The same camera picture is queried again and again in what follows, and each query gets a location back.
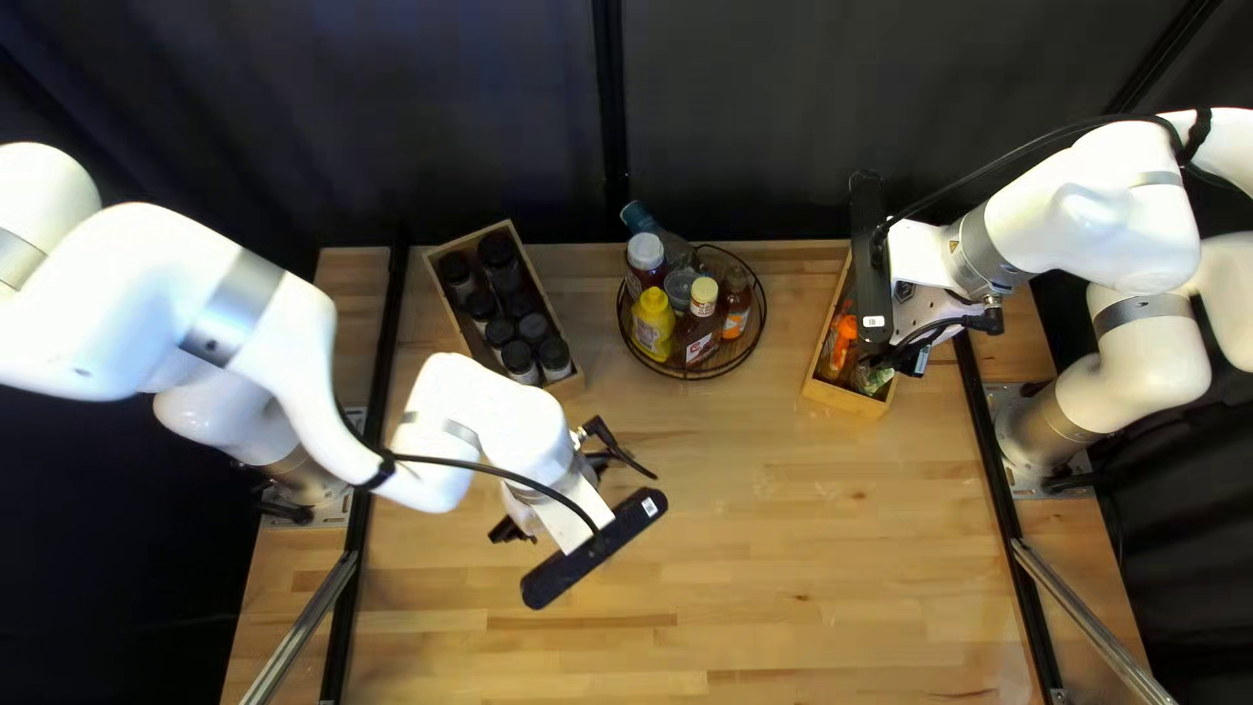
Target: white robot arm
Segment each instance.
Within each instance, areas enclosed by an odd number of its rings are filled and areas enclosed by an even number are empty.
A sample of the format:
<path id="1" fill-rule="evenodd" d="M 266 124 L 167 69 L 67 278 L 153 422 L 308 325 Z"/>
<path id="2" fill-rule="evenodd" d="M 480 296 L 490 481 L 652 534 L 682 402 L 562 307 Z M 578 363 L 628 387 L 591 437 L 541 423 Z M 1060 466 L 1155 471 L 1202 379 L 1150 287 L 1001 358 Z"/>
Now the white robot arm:
<path id="1" fill-rule="evenodd" d="M 465 496 L 469 470 L 393 463 L 346 427 L 331 388 L 336 309 L 326 293 L 165 208 L 100 209 L 86 173 L 50 147 L 0 147 L 0 384 L 85 402 L 155 393 L 168 428 L 251 466 L 307 456 L 424 512 Z M 556 401 L 460 356 L 425 364 L 391 450 L 486 456 L 556 488 L 598 528 L 615 520 Z M 566 555 L 593 536 L 531 488 L 502 488 L 530 536 L 546 530 Z"/>
<path id="2" fill-rule="evenodd" d="M 1253 194 L 1253 110 L 1160 115 L 1192 163 Z M 1163 125 L 1096 128 L 947 227 L 902 220 L 888 232 L 892 341 L 936 318 L 975 314 L 1037 273 L 1093 282 L 1098 354 L 1079 361 L 1030 406 L 997 418 L 1019 473 L 1042 475 L 1109 433 L 1187 404 L 1210 369 L 1189 298 L 1199 296 L 1223 354 L 1253 372 L 1253 233 L 1200 240 Z M 898 286 L 906 282 L 913 286 Z M 952 324 L 936 341 L 954 334 Z"/>

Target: white bottle cap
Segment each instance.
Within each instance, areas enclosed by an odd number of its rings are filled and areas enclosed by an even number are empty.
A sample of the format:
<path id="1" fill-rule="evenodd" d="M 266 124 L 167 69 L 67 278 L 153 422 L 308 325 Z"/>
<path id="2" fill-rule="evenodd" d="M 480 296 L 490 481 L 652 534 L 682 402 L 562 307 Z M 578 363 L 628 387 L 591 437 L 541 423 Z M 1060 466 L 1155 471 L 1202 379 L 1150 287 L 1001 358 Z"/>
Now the white bottle cap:
<path id="1" fill-rule="evenodd" d="M 650 232 L 642 232 L 626 243 L 626 260 L 637 269 L 655 269 L 664 259 L 662 238 Z"/>

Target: jar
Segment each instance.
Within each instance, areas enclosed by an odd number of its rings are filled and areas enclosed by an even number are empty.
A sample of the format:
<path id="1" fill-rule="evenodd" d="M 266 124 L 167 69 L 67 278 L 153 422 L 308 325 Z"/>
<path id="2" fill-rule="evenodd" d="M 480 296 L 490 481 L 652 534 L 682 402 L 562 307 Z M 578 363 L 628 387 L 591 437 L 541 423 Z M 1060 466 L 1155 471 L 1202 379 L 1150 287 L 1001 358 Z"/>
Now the jar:
<path id="1" fill-rule="evenodd" d="M 574 374 L 574 364 L 570 362 L 570 347 L 564 339 L 553 334 L 540 343 L 540 368 L 544 371 L 544 379 L 549 384 Z"/>
<path id="2" fill-rule="evenodd" d="M 509 344 L 516 337 L 517 324 L 509 316 L 496 316 L 487 321 L 487 327 L 482 331 L 484 341 L 487 342 L 487 347 L 491 347 L 491 352 L 496 357 L 496 363 L 501 366 L 505 364 L 501 359 L 501 351 L 505 344 Z"/>
<path id="3" fill-rule="evenodd" d="M 487 272 L 496 296 L 504 298 L 523 287 L 523 267 L 517 260 L 514 240 L 502 232 L 494 232 L 479 240 L 479 262 Z"/>
<path id="4" fill-rule="evenodd" d="M 700 278 L 693 270 L 670 272 L 665 275 L 665 294 L 670 297 L 670 308 L 674 316 L 682 318 L 688 312 L 688 303 L 692 301 L 692 282 Z"/>
<path id="5" fill-rule="evenodd" d="M 466 313 L 474 321 L 474 327 L 479 328 L 479 334 L 484 334 L 487 323 L 496 317 L 496 298 L 486 291 L 479 289 L 466 298 Z"/>
<path id="6" fill-rule="evenodd" d="M 665 286 L 665 249 L 662 240 L 650 232 L 642 232 L 626 243 L 626 293 L 638 301 L 645 288 Z"/>
<path id="7" fill-rule="evenodd" d="M 531 347 L 538 347 L 539 343 L 544 342 L 544 338 L 548 336 L 548 318 L 545 318 L 541 313 L 526 313 L 520 321 L 517 321 L 517 338 Z"/>
<path id="8" fill-rule="evenodd" d="M 530 344 L 526 344 L 521 339 L 515 339 L 505 344 L 500 351 L 500 359 L 509 379 L 519 384 L 539 387 L 540 372 L 535 368 L 535 361 L 531 359 Z"/>
<path id="9" fill-rule="evenodd" d="M 465 306 L 470 294 L 479 288 L 470 270 L 470 260 L 461 252 L 449 252 L 440 257 L 440 279 L 457 306 Z"/>

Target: wooden crate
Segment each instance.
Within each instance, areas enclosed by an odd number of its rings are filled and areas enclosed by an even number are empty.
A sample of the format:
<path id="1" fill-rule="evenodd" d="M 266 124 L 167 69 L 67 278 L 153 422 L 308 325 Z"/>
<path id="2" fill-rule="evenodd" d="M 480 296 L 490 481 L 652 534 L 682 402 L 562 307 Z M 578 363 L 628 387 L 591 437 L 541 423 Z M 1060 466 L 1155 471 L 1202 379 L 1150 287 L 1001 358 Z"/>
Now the wooden crate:
<path id="1" fill-rule="evenodd" d="M 545 293 L 544 287 L 540 286 L 540 279 L 535 274 L 535 267 L 531 265 L 531 258 L 526 255 L 526 248 L 523 247 L 523 240 L 517 237 L 517 230 L 514 228 L 512 220 L 501 220 L 494 225 L 487 225 L 480 230 L 459 237 L 446 244 L 427 249 L 422 260 L 426 262 L 426 268 L 431 273 L 431 279 L 435 280 L 435 288 L 440 292 L 440 301 L 444 303 L 444 309 L 447 312 L 449 319 L 452 321 L 452 327 L 457 329 L 462 347 L 461 351 L 465 352 L 466 356 L 481 363 L 485 368 L 505 374 L 504 368 L 501 368 L 500 363 L 496 362 L 496 357 L 492 354 L 491 347 L 482 339 L 482 336 L 479 334 L 479 328 L 475 327 L 474 319 L 471 319 L 467 313 L 459 311 L 456 306 L 452 304 L 452 301 L 449 299 L 447 291 L 444 287 L 444 282 L 440 279 L 439 268 L 436 265 L 440 257 L 450 252 L 461 252 L 466 255 L 466 259 L 470 260 L 471 269 L 481 272 L 482 267 L 479 263 L 479 240 L 485 235 L 496 232 L 505 232 L 510 238 L 512 238 L 514 247 L 517 249 L 517 255 L 526 267 L 525 274 L 530 277 L 530 280 L 535 287 L 535 292 L 539 293 L 540 299 L 544 302 L 544 309 L 548 312 L 548 317 L 556 328 L 556 332 L 569 346 L 570 338 L 565 334 L 565 329 L 561 328 L 561 321 L 556 318 L 556 312 L 553 309 L 553 303 L 549 301 L 548 293 Z M 486 280 L 482 280 L 481 283 L 486 286 Z M 545 383 L 543 386 L 544 392 L 548 392 L 558 399 L 563 399 L 584 391 L 586 387 L 586 378 L 583 374 L 583 366 L 574 359 L 573 347 L 570 348 L 570 364 L 574 367 L 574 373 L 570 377 L 555 383 Z"/>
<path id="2" fill-rule="evenodd" d="M 809 358 L 809 367 L 804 371 L 804 382 L 801 383 L 801 397 L 833 407 L 841 412 L 855 414 L 863 419 L 875 421 L 886 414 L 887 409 L 892 406 L 892 398 L 896 396 L 896 383 L 900 379 L 898 376 L 893 377 L 886 386 L 883 386 L 883 389 L 881 389 L 873 398 L 857 394 L 851 389 L 845 389 L 836 384 L 831 384 L 829 382 L 819 379 L 814 376 L 814 371 L 818 369 L 818 358 L 822 356 L 822 343 L 827 339 L 827 329 L 831 324 L 831 318 L 836 314 L 836 308 L 848 293 L 846 286 L 851 284 L 848 268 L 852 262 L 852 249 L 850 248 L 848 257 L 845 258 L 845 267 L 840 272 L 840 280 L 836 283 L 836 293 L 831 297 L 831 306 L 827 307 L 827 314 L 822 318 L 822 328 L 818 331 L 818 342 L 813 346 L 813 356 Z"/>

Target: yellow mustard bottle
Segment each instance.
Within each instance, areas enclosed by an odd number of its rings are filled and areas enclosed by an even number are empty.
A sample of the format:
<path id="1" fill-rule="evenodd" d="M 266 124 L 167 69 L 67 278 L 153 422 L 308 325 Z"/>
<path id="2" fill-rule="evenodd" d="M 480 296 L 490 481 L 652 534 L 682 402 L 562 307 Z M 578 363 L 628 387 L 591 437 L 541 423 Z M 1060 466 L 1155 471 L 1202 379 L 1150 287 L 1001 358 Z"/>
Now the yellow mustard bottle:
<path id="1" fill-rule="evenodd" d="M 634 329 L 632 339 L 644 354 L 664 363 L 670 357 L 670 343 L 674 333 L 674 309 L 670 297 L 657 286 L 644 289 L 630 307 Z"/>

